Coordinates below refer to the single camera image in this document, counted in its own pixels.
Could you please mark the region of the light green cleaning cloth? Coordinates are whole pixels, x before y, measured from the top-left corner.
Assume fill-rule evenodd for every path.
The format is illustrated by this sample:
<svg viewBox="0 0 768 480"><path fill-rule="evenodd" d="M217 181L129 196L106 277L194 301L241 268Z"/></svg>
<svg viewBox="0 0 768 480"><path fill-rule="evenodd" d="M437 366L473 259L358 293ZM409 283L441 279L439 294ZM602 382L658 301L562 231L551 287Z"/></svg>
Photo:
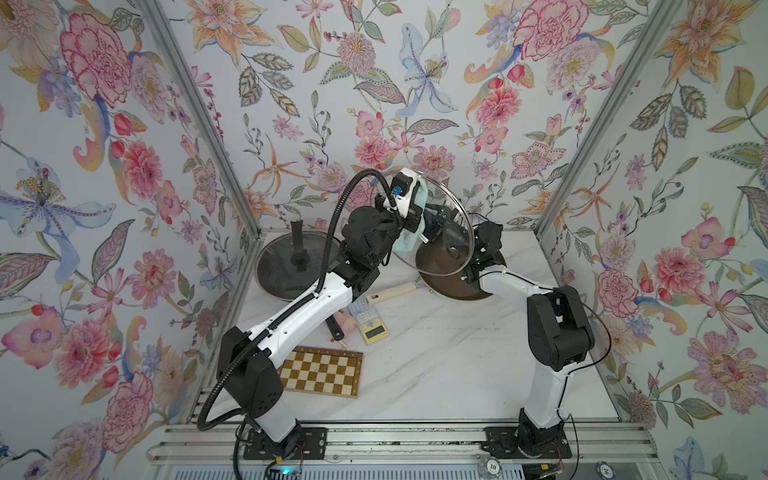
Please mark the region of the light green cleaning cloth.
<svg viewBox="0 0 768 480"><path fill-rule="evenodd" d="M401 231L399 238L393 246L393 251L396 254L407 256L408 254L413 253L422 242L421 236L425 230L423 209L426 206L427 198L427 182L424 178L419 177L418 183L414 186L414 193L411 196L412 203L409 207L409 217L407 218L408 224L411 224L411 219L413 219L416 226L413 231L409 230L407 227Z"/></svg>

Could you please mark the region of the glass pot lid black handle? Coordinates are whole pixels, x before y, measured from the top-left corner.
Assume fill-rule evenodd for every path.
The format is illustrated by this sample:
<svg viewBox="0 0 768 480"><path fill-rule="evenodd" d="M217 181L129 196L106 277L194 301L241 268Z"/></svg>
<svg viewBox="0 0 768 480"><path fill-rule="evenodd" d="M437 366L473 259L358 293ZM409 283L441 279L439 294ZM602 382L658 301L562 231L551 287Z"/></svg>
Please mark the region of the glass pot lid black handle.
<svg viewBox="0 0 768 480"><path fill-rule="evenodd" d="M428 198L423 209L425 230L422 233L422 244L441 243L446 248L455 248L462 255L461 265L452 267L436 267L430 275L450 276L460 272L469 263L474 250L474 233L469 214L461 201L442 182L420 172L426 179ZM401 256L394 253L400 260L418 272L425 272L416 266L415 253Z"/></svg>

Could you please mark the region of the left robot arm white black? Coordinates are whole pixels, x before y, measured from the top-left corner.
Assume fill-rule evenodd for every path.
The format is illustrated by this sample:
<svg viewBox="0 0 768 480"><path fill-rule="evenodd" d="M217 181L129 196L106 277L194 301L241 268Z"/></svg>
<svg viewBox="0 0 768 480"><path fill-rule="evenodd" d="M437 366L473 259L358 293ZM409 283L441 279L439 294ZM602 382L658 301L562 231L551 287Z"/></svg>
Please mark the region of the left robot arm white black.
<svg viewBox="0 0 768 480"><path fill-rule="evenodd" d="M240 417L275 447L295 442L301 426L282 399L278 368L308 334L371 287L404 234L421 234L423 210L354 210L338 247L332 234L326 236L318 279L303 294L257 327L227 331L219 350L217 383L198 414L197 428L207 431Z"/></svg>

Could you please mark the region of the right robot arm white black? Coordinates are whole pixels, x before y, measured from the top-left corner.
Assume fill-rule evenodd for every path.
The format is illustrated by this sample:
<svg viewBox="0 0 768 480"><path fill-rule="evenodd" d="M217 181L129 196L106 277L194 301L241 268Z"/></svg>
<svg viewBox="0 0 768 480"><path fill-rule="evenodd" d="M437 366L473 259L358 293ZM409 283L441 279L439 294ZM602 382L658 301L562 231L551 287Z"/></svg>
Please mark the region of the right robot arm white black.
<svg viewBox="0 0 768 480"><path fill-rule="evenodd" d="M515 433L528 454L559 440L567 414L562 404L571 373L586 364L595 336L578 292L536 283L499 263L502 226L484 221L473 228L474 251L464 269L480 291L526 308L529 349L537 361L531 391Z"/></svg>

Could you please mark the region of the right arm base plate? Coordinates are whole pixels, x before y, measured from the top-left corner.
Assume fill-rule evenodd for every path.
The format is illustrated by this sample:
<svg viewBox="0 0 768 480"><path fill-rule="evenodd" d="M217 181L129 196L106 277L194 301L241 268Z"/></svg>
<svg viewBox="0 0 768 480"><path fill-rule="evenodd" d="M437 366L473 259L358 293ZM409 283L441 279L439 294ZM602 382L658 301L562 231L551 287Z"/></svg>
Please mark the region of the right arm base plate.
<svg viewBox="0 0 768 480"><path fill-rule="evenodd" d="M565 435L564 424L548 429L523 426L487 427L481 450L498 459L571 459L573 453Z"/></svg>

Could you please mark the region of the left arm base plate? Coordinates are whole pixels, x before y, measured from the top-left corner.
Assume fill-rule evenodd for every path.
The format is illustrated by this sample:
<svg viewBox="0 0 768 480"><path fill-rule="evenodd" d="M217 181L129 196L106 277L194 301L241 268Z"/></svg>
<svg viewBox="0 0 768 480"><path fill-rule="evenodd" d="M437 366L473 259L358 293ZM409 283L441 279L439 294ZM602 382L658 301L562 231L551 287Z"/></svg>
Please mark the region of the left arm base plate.
<svg viewBox="0 0 768 480"><path fill-rule="evenodd" d="M323 460L328 443L328 429L323 427L294 428L281 440L272 440L261 430L251 430L245 440L244 460Z"/></svg>

